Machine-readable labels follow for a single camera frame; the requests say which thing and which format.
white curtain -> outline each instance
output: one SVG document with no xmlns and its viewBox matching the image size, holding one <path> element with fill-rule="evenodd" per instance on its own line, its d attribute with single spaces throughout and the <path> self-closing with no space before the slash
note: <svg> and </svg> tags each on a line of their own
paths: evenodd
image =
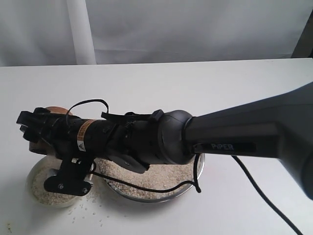
<svg viewBox="0 0 313 235">
<path fill-rule="evenodd" d="M 289 58 L 312 0 L 1 0 L 0 66 Z"/>
</svg>

small bowl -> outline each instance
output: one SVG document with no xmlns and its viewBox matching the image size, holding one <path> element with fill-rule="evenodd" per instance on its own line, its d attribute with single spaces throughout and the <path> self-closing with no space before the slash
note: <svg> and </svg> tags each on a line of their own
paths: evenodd
<svg viewBox="0 0 313 235">
<path fill-rule="evenodd" d="M 63 202 L 60 204 L 53 204 L 53 205 L 47 205 L 44 203 L 41 203 L 40 201 L 38 201 L 38 199 L 34 196 L 33 192 L 32 192 L 32 183 L 33 183 L 33 179 L 34 177 L 37 175 L 37 173 L 45 166 L 45 165 L 50 165 L 52 168 L 56 168 L 59 169 L 60 165 L 61 165 L 61 160 L 56 159 L 53 156 L 45 156 L 44 158 L 40 159 L 31 169 L 31 171 L 29 172 L 28 176 L 27 176 L 27 180 L 26 180 L 26 191 L 27 194 L 29 195 L 30 199 L 35 202 L 36 204 L 40 204 L 42 206 L 45 207 L 49 207 L 49 208 L 66 208 L 69 207 L 71 205 L 73 205 L 74 203 L 76 203 L 79 200 L 79 197 L 76 196 L 72 199 L 70 199 L 67 202 Z"/>
<path fill-rule="evenodd" d="M 200 162 L 200 168 L 198 170 L 198 179 L 199 177 L 201 176 L 202 174 L 202 171 L 203 171 L 203 168 L 204 168 L 204 162 L 205 162 L 205 154 L 201 154 L 200 155 L 200 158 L 199 158 L 199 162 Z M 184 193 L 186 193 L 189 189 L 192 188 L 192 185 L 189 185 L 189 186 L 182 186 L 182 189 L 181 190 L 178 190 L 177 192 L 175 192 L 174 194 L 170 195 L 170 196 L 164 196 L 164 197 L 161 197 L 161 198 L 157 198 L 157 199 L 148 199 L 148 198 L 138 198 L 138 197 L 133 197 L 133 196 L 130 196 L 124 192 L 122 192 L 121 190 L 113 187 L 110 185 L 110 183 L 108 183 L 105 179 L 104 179 L 105 183 L 116 193 L 120 194 L 121 196 L 127 198 L 127 199 L 130 199 L 132 201 L 136 201 L 136 202 L 142 202 L 142 203 L 161 203 L 161 202 L 167 202 L 167 201 L 170 201 L 174 198 L 177 198 L 181 195 L 183 195 Z"/>
</svg>

orange warning label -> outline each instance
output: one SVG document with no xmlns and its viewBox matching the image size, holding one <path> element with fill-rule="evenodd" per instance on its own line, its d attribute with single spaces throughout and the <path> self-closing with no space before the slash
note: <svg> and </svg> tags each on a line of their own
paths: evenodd
<svg viewBox="0 0 313 235">
<path fill-rule="evenodd" d="M 79 128 L 78 134 L 77 134 L 77 141 L 84 141 L 85 133 L 88 129 L 88 127 L 94 122 L 95 120 L 88 120 L 85 121 L 84 124 Z"/>
</svg>

uncooked rice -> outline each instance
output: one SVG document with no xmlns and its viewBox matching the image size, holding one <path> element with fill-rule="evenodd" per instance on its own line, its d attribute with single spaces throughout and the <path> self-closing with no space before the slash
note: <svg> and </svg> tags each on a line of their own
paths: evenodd
<svg viewBox="0 0 313 235">
<path fill-rule="evenodd" d="M 31 190 L 35 198 L 43 204 L 46 205 L 56 205 L 56 204 L 61 204 L 70 201 L 73 199 L 75 196 L 73 195 L 66 195 L 66 194 L 61 194 L 61 193 L 55 193 L 55 192 L 48 192 L 44 188 L 44 182 L 47 178 L 47 174 L 49 169 L 51 167 L 43 167 L 38 171 L 38 173 L 35 175 Z"/>
<path fill-rule="evenodd" d="M 100 159 L 98 161 L 99 168 L 102 174 L 111 176 L 128 183 L 141 186 L 144 188 L 152 189 L 169 189 L 182 181 L 193 180 L 193 164 L 191 161 L 186 165 L 151 165 L 149 170 L 143 174 L 138 174 L 129 170 L 126 170 L 119 165 L 109 160 Z M 200 169 L 200 161 L 198 163 L 198 172 Z M 136 189 L 115 181 L 106 180 L 107 183 L 113 188 L 120 190 L 121 192 L 143 199 L 159 199 L 170 196 L 179 190 L 182 190 L 190 185 L 183 185 L 180 188 L 167 193 L 147 192 L 140 189 Z"/>
</svg>

white table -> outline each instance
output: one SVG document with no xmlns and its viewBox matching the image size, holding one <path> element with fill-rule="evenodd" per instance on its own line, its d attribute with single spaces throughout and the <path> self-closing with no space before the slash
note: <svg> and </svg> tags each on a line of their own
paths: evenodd
<svg viewBox="0 0 313 235">
<path fill-rule="evenodd" d="M 206 155 L 200 180 L 203 193 L 193 189 L 171 203 L 141 205 L 103 190 L 101 198 L 85 198 L 70 209 L 34 205 L 25 197 L 24 184 L 42 156 L 28 151 L 15 122 L 22 110 L 68 108 L 89 98 L 105 99 L 110 112 L 117 114 L 161 108 L 199 116 L 312 81 L 312 59 L 0 68 L 0 234 L 8 234 L 9 223 L 13 235 L 292 235 L 236 162 L 221 155 Z M 73 112 L 100 118 L 103 110 L 101 104 L 89 104 Z M 241 159 L 273 203 L 304 234 L 313 234 L 313 201 L 280 163 Z"/>
</svg>

